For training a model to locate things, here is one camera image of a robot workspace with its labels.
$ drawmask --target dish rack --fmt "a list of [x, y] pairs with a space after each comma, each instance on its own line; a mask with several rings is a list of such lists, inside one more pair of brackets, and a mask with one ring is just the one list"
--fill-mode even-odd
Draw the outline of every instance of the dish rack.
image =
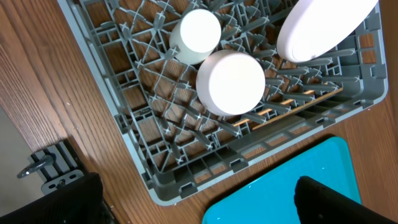
[[[384, 99], [379, 5], [329, 52], [293, 64], [275, 45], [296, 2], [58, 0], [157, 204], [175, 204]], [[246, 114], [206, 110], [195, 90], [198, 65], [180, 63], [169, 48], [174, 25], [198, 8], [220, 20], [216, 50], [244, 52], [264, 69], [264, 96]], [[333, 35], [338, 26], [328, 26]]]

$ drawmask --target brown wooden surface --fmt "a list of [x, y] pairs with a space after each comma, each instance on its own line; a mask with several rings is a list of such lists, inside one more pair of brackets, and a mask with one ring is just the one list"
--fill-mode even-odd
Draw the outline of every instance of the brown wooden surface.
[[55, 0], [0, 0], [0, 104], [33, 151], [68, 138], [101, 175], [121, 223], [200, 223], [223, 195], [328, 134], [347, 140], [363, 204], [398, 221], [397, 6], [381, 1], [390, 81], [384, 101], [175, 206], [148, 196]]

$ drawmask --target white cup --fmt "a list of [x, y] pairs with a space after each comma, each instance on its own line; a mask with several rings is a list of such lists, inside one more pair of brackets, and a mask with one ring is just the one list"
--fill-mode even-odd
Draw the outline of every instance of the white cup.
[[182, 63], [198, 64], [206, 59], [217, 46], [221, 26], [217, 17], [205, 9], [188, 12], [174, 27], [169, 40], [170, 48], [178, 47], [175, 56]]
[[250, 55], [220, 50], [201, 64], [196, 87], [206, 109], [219, 116], [231, 116], [246, 113], [259, 103], [266, 78]]

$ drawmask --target blue tray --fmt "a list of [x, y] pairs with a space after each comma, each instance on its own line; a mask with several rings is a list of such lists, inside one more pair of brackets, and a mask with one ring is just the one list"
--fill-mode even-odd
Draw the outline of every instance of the blue tray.
[[211, 206], [203, 223], [300, 223], [294, 189], [303, 175], [361, 203], [348, 145], [332, 137]]

